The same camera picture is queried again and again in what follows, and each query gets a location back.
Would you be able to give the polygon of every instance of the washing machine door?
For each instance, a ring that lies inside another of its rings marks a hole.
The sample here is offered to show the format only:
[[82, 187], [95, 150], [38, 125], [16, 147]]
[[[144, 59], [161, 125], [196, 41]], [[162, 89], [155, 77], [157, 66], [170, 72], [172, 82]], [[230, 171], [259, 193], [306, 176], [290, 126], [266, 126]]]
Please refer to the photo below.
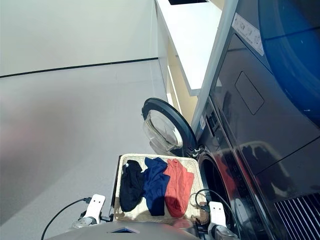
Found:
[[142, 108], [143, 130], [160, 155], [192, 157], [197, 140], [188, 122], [169, 103], [149, 98]]
[[320, 1], [258, 3], [260, 33], [271, 70], [291, 102], [320, 128]]

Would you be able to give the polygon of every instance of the black baseboard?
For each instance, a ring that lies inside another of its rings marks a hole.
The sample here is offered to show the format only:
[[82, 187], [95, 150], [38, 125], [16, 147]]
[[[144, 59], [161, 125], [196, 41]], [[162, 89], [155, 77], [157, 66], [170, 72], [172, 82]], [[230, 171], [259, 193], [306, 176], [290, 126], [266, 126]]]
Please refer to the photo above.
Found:
[[45, 69], [45, 70], [27, 71], [27, 72], [21, 72], [21, 73], [9, 74], [9, 75], [2, 75], [0, 76], [0, 79], [6, 78], [6, 77], [12, 77], [12, 76], [25, 75], [25, 74], [37, 74], [37, 73], [44, 73], [44, 72], [57, 71], [57, 70], [78, 69], [78, 68], [87, 68], [87, 67], [95, 67], [95, 66], [111, 65], [111, 64], [126, 64], [126, 63], [143, 62], [143, 61], [157, 60], [157, 59], [158, 59], [157, 57], [151, 57], [151, 58], [96, 63], [96, 64], [88, 64], [88, 65], [80, 65], [80, 66], [66, 66], [66, 67], [51, 68], [51, 69]]

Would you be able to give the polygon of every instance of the vent grille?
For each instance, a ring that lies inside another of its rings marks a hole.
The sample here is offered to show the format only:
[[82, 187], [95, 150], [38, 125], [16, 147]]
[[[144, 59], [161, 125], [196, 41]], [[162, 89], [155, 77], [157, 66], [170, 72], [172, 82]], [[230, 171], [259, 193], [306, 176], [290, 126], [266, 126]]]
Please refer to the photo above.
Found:
[[320, 239], [320, 193], [274, 203], [291, 239]]

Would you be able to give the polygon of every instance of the gray floor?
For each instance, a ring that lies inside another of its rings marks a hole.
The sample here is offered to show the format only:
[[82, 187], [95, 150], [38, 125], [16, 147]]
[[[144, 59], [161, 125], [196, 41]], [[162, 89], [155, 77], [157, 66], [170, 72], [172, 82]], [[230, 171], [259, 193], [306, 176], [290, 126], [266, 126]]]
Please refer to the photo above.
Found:
[[[141, 116], [149, 97], [167, 100], [158, 60], [0, 79], [0, 238], [40, 239], [57, 211], [95, 193], [107, 215], [118, 156], [153, 153]], [[86, 207], [67, 209], [46, 237]]]

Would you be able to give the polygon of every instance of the countertop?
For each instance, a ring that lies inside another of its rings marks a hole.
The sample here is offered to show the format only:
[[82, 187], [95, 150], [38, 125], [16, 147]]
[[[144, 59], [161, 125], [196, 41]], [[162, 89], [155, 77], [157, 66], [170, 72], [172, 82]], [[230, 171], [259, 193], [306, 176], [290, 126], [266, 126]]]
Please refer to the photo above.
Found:
[[190, 96], [200, 93], [222, 10], [212, 2], [171, 5], [156, 0], [185, 76]]

